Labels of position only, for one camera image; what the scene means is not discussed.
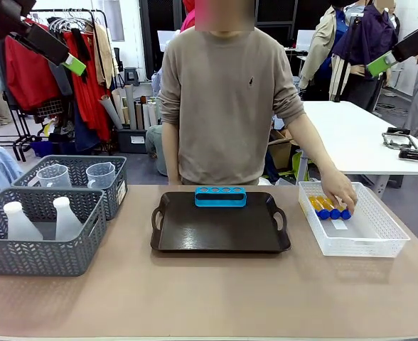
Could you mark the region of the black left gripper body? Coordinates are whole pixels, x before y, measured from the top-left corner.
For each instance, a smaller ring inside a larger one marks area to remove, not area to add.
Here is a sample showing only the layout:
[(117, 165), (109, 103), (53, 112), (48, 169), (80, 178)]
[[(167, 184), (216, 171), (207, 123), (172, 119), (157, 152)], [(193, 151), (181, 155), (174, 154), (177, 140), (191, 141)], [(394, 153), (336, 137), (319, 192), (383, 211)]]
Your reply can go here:
[(36, 23), (25, 23), (23, 30), (16, 33), (16, 40), (55, 65), (63, 64), (68, 59), (69, 48)]

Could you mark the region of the clear plastic measuring beaker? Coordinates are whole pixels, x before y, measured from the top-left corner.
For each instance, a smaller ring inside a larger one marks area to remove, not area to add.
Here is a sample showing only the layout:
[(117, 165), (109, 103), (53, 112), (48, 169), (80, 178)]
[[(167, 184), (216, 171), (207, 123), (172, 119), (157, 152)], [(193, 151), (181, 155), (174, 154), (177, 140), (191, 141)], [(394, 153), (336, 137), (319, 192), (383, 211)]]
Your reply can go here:
[(113, 163), (97, 163), (86, 169), (87, 187), (90, 189), (106, 189), (116, 178), (116, 168)]
[(71, 188), (72, 183), (67, 166), (53, 164), (36, 173), (39, 183), (44, 188)]

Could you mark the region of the person's left hand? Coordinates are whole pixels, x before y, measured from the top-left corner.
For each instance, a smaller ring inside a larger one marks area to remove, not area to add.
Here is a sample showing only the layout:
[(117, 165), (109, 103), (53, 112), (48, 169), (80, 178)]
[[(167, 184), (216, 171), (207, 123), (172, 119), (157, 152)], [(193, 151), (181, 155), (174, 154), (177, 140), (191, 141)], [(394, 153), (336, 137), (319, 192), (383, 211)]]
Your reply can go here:
[(321, 173), (321, 185), (326, 196), (332, 201), (341, 201), (354, 213), (358, 197), (351, 181), (336, 169), (328, 169)]

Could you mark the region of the beige hanging garment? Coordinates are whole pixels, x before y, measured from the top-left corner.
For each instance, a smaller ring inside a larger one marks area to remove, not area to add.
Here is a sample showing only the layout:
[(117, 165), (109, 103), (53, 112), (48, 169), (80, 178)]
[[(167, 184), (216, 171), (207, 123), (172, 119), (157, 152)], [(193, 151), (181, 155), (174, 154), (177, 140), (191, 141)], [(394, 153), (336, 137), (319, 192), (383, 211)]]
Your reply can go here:
[(114, 48), (111, 47), (107, 30), (98, 23), (95, 24), (93, 38), (97, 82), (99, 85), (105, 85), (109, 89), (117, 74)]

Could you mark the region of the beige paper roll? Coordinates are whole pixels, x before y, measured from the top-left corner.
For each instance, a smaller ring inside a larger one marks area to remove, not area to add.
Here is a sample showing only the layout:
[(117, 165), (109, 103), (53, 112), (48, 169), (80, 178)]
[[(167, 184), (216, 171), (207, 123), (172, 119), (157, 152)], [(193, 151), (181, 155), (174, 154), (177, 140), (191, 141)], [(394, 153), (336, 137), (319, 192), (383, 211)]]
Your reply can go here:
[(116, 109), (121, 124), (126, 124), (123, 112), (123, 101), (119, 89), (115, 89), (112, 91), (112, 99), (114, 101), (114, 108)]

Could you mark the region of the tall grey paper roll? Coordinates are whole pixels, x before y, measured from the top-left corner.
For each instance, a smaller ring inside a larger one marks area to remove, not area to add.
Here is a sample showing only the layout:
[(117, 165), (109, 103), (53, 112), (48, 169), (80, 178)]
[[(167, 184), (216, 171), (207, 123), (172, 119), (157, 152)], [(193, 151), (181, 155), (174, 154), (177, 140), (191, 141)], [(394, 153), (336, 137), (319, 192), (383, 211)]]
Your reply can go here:
[(127, 108), (129, 114), (129, 126), (131, 130), (137, 130), (136, 126), (136, 113), (135, 113), (135, 103), (134, 103), (134, 86), (125, 85), (124, 86), (127, 98)]

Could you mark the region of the seated person in green-grey jacket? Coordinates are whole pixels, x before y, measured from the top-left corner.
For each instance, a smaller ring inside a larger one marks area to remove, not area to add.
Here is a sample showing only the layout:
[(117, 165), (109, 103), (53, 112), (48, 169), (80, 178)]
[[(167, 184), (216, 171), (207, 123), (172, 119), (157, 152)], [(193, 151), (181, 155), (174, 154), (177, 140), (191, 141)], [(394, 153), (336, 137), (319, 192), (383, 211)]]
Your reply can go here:
[(166, 161), (162, 146), (162, 131), (162, 125), (150, 126), (146, 130), (145, 145), (146, 152), (155, 160), (155, 166), (158, 173), (167, 176)]

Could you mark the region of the person in pink top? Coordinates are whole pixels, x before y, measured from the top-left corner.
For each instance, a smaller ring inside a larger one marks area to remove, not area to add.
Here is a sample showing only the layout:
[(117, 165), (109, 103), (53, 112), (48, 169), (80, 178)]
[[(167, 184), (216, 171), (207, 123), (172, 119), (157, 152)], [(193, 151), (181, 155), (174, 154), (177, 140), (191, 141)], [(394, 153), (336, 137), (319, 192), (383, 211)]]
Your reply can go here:
[(180, 32), (195, 26), (195, 0), (182, 0), (186, 17), (183, 20)]

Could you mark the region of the grey woven plastic basket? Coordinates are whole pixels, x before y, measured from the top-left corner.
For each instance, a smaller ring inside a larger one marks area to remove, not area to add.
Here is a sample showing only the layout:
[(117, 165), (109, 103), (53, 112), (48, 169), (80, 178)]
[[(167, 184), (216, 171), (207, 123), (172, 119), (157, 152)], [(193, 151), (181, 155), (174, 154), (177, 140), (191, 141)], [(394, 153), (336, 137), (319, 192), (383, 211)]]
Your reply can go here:
[[(53, 200), (68, 197), (70, 208), (81, 221), (76, 237), (58, 241), (55, 237), (57, 213)], [(43, 235), (39, 242), (8, 238), (8, 219), (3, 206), (18, 201), (23, 211)], [(105, 232), (104, 193), (101, 190), (69, 190), (40, 187), (12, 187), (0, 192), (0, 275), (81, 276), (89, 268)]]
[(110, 186), (102, 187), (104, 191), (104, 212), (107, 221), (113, 220), (127, 194), (127, 159), (123, 156), (64, 156), (50, 155), (42, 158), (39, 162), (26, 171), (18, 180), (12, 183), (14, 187), (40, 187), (36, 174), (42, 168), (60, 164), (67, 166), (70, 182), (73, 188), (86, 188), (89, 180), (86, 170), (98, 163), (111, 163), (115, 167), (114, 180)]

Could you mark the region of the white frosted plastic bottle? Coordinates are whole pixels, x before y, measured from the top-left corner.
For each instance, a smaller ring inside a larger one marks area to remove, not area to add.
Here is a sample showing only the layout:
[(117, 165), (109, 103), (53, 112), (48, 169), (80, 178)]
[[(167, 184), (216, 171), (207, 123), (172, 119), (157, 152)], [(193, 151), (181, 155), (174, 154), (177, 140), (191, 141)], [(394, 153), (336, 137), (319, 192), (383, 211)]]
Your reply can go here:
[(43, 241), (43, 235), (23, 211), (20, 202), (6, 203), (3, 207), (8, 220), (8, 239), (11, 241)]
[(53, 206), (57, 213), (55, 240), (58, 242), (74, 240), (82, 229), (82, 223), (72, 211), (69, 198), (57, 197), (53, 201)]

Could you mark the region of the person's beige sweater torso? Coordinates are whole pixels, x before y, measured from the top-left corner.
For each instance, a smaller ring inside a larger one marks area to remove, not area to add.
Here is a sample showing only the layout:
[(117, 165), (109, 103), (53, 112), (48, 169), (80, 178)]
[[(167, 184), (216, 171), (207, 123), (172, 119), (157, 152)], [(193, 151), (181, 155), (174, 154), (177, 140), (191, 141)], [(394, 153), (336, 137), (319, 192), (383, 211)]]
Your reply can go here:
[(304, 106), (284, 47), (261, 30), (230, 38), (193, 28), (168, 45), (161, 116), (178, 127), (178, 172), (201, 185), (240, 185), (263, 173), (273, 118)]

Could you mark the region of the white perforated plastic basket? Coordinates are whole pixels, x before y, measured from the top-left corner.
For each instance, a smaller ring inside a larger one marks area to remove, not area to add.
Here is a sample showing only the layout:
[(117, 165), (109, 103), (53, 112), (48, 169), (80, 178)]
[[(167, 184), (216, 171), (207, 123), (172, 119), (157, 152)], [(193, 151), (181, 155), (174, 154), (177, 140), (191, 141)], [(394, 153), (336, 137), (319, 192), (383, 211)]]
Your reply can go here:
[(358, 196), (354, 215), (344, 220), (348, 230), (336, 230), (332, 219), (321, 220), (309, 201), (322, 196), (320, 182), (299, 183), (299, 203), (321, 252), (325, 256), (395, 258), (410, 240), (386, 212), (377, 196), (362, 183), (353, 183)]

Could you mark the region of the blue test tube rack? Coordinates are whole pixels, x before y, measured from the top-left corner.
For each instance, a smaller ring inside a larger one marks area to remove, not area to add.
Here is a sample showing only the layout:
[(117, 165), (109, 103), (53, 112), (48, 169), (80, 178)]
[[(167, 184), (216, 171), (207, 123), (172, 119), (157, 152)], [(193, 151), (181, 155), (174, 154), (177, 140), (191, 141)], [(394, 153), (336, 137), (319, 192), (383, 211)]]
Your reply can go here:
[(247, 193), (240, 187), (198, 187), (194, 196), (197, 207), (244, 207)]

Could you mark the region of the black serving tray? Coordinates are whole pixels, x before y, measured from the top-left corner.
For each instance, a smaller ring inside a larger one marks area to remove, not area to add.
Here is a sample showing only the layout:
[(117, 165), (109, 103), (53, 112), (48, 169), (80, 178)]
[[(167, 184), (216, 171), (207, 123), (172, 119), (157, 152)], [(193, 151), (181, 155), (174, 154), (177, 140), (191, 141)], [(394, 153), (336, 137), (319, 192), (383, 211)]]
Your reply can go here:
[(284, 211), (269, 193), (244, 207), (198, 207), (191, 192), (167, 192), (151, 216), (151, 248), (162, 252), (278, 254), (291, 248)]

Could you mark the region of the grey metal frame device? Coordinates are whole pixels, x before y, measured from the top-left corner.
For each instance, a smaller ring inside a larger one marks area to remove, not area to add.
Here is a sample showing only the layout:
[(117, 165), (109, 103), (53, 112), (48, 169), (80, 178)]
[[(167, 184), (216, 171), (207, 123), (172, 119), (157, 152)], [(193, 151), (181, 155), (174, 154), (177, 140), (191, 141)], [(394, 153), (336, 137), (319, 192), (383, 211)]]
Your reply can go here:
[(409, 129), (389, 127), (385, 133), (382, 133), (382, 138), (383, 144), (390, 149), (418, 151)]

